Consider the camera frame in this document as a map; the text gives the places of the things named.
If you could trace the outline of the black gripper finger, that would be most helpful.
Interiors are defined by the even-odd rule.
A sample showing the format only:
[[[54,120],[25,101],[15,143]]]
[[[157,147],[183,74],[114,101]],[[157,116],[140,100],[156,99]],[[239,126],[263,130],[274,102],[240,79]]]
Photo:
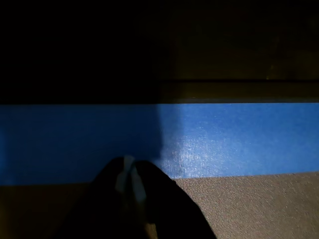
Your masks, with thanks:
[[[128,239],[132,231],[120,219],[121,195],[115,189],[124,158],[112,159],[89,184],[55,232],[54,239]]]
[[[216,238],[200,207],[156,165],[136,162],[131,179],[134,197],[159,239]]]

